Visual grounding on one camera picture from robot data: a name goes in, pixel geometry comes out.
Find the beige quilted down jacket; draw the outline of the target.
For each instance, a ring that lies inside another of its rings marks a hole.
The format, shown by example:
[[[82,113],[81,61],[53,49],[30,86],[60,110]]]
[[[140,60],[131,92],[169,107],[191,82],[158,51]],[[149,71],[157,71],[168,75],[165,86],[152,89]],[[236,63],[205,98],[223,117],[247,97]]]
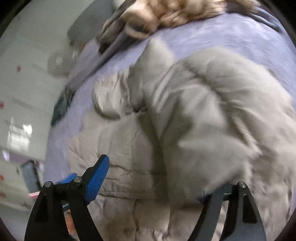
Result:
[[[90,204],[104,240],[186,240],[202,198],[239,181],[267,239],[283,230],[295,188],[295,110],[269,70],[220,47],[178,61],[154,39],[91,95],[68,161],[81,175],[109,156]]]

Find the dark green folded garment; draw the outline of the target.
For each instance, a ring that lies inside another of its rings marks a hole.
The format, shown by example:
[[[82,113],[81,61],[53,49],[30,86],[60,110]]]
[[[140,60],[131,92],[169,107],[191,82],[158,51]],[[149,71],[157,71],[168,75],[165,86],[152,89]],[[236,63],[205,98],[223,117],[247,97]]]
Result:
[[[69,109],[75,90],[65,87],[54,106],[54,111],[51,119],[51,127],[53,127],[60,119],[62,119]]]

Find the white wardrobe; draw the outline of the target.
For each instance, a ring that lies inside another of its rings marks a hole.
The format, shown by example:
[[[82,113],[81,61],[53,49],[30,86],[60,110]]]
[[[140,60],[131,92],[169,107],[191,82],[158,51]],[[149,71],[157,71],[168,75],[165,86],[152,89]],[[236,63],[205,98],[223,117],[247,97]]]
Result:
[[[1,204],[30,210],[25,172],[42,181],[54,105],[65,85],[54,51],[20,35],[1,39]]]

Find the white electric fan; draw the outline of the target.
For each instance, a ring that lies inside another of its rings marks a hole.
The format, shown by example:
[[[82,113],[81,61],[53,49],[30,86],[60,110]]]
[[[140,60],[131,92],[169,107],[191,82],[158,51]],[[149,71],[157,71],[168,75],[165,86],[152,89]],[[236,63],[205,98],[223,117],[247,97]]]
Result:
[[[79,51],[70,47],[52,53],[48,59],[47,70],[56,77],[66,77],[77,62]]]

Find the lavender bed blanket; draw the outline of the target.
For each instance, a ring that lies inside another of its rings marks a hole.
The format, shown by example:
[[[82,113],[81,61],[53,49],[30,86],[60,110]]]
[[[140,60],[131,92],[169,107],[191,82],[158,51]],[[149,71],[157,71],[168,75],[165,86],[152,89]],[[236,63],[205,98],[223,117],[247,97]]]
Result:
[[[295,96],[295,27],[277,9],[259,9],[254,15],[223,15],[155,33],[177,59],[214,46],[229,48],[269,68],[283,87]],[[107,57],[98,53],[99,44],[86,44],[67,82],[74,85],[74,96],[65,115],[50,130],[45,157],[44,181],[58,182],[69,173],[68,140],[79,133],[83,117],[92,108],[95,81],[134,64],[147,40],[116,46]]]

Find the grey quilted headboard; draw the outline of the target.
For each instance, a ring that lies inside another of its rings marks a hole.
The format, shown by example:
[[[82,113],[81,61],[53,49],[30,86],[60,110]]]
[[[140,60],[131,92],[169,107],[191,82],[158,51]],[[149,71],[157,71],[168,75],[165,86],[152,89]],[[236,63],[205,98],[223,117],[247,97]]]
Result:
[[[96,0],[74,21],[67,32],[71,43],[87,43],[96,37],[114,13],[113,1]]]

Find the grey brown crumpled garment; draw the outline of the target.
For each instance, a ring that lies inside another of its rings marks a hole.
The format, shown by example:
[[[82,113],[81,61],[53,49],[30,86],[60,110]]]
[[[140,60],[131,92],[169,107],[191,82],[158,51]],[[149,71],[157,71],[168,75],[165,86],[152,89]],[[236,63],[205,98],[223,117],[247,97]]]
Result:
[[[121,15],[135,1],[124,1],[112,14],[112,16],[104,23],[101,32],[96,36],[99,43],[99,54],[102,54],[115,41],[125,27],[125,22],[121,19]]]

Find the cream striped knit garment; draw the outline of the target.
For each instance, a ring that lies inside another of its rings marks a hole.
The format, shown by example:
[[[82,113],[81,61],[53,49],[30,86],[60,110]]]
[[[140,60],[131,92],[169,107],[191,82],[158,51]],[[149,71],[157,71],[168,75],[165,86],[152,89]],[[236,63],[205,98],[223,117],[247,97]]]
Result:
[[[123,29],[128,36],[144,39],[159,28],[174,28],[222,15],[232,3],[251,13],[260,6],[258,1],[251,0],[135,1],[120,19],[125,23]]]

